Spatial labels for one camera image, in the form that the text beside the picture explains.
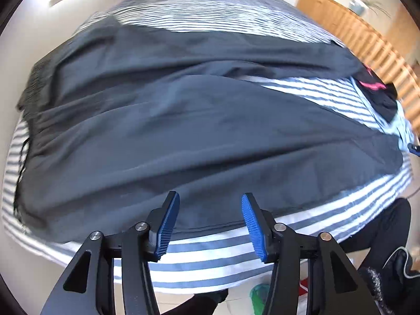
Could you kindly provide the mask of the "dark navy blue pants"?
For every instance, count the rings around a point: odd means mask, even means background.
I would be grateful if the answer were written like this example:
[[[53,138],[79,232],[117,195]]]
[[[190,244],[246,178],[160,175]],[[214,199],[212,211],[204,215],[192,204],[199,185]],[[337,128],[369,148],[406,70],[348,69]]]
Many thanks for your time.
[[[14,210],[38,237],[122,232],[181,197],[180,238],[243,225],[251,192],[275,216],[397,173],[399,140],[259,77],[348,78],[349,50],[108,17],[58,46],[51,102],[27,123]]]

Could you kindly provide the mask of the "light blue denim jeans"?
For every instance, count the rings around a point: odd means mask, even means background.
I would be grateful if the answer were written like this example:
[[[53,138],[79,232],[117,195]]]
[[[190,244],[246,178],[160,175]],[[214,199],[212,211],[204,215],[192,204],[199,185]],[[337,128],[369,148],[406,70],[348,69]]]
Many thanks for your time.
[[[413,144],[415,137],[409,121],[405,118],[403,107],[400,102],[397,102],[397,113],[394,115],[392,121],[388,123],[380,114],[378,114],[370,101],[364,96],[362,90],[357,87],[357,81],[351,77],[350,82],[354,87],[357,94],[360,96],[365,107],[369,110],[370,114],[374,117],[375,122],[379,126],[381,132],[385,134],[394,134],[399,137],[399,149],[401,151],[409,152],[409,144]]]

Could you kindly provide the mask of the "black jacket pink stripe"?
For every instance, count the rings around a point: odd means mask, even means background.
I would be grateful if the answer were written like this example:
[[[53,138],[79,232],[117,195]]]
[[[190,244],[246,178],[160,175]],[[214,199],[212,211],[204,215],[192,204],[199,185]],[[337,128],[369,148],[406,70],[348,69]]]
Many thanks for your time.
[[[359,90],[367,98],[374,111],[386,123],[391,123],[397,114],[397,90],[392,82],[384,83],[368,66],[352,76]]]

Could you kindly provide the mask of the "person's black trouser leg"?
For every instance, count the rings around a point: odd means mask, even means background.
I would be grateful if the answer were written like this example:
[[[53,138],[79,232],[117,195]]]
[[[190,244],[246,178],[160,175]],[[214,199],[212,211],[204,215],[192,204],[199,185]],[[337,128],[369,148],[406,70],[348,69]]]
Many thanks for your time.
[[[410,203],[398,198],[340,243],[345,253],[368,249],[357,271],[382,314],[419,313],[419,270],[406,247],[410,225]]]

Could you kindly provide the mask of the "green object on floor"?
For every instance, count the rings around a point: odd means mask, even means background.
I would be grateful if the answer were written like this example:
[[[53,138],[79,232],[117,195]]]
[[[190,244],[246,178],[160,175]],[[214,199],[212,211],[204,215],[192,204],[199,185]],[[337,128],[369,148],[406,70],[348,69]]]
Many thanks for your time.
[[[262,315],[268,299],[270,286],[268,284],[259,284],[253,287],[250,292],[250,299],[253,306],[254,315]]]

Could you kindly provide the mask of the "wooden door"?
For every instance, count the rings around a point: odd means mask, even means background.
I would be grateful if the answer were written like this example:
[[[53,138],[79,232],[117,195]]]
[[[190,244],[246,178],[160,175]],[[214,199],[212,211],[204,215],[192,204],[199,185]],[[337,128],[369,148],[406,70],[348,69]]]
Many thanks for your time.
[[[409,65],[419,63],[419,27],[403,4],[392,18],[385,38]]]

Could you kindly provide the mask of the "blue white striped bedspread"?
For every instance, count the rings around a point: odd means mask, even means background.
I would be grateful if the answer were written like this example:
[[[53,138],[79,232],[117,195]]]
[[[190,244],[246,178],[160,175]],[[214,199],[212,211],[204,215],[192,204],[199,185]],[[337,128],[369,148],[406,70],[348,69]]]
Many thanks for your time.
[[[343,241],[409,185],[401,110],[379,115],[371,73],[281,0],[127,0],[38,60],[6,161],[5,232],[66,265],[169,191],[181,210],[151,267],[160,292],[268,273],[241,215],[251,192],[302,234]]]

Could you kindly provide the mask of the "potted spider plant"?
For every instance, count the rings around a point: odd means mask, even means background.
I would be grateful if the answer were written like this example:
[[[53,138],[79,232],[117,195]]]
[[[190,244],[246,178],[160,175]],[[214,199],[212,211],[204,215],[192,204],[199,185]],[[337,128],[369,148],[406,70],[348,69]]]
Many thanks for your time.
[[[348,9],[360,17],[369,10],[376,16],[379,16],[379,13],[382,13],[389,19],[391,18],[389,12],[383,7],[382,3],[377,0],[349,0]]]

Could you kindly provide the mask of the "folded dark grey pants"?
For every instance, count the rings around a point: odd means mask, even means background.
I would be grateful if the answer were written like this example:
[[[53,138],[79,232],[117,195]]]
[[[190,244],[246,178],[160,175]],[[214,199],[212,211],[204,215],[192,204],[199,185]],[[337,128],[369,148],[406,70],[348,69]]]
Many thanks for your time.
[[[58,50],[53,50],[35,63],[31,69],[26,87],[16,106],[27,123],[31,123],[51,102],[52,84],[58,59]]]

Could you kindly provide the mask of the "wooden slatted bed rail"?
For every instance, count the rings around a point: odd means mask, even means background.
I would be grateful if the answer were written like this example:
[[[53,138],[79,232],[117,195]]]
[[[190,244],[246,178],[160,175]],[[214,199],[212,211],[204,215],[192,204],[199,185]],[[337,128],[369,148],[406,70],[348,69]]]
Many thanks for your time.
[[[397,89],[406,118],[419,133],[419,77],[367,21],[334,0],[298,0],[297,9],[337,37],[362,63]]]

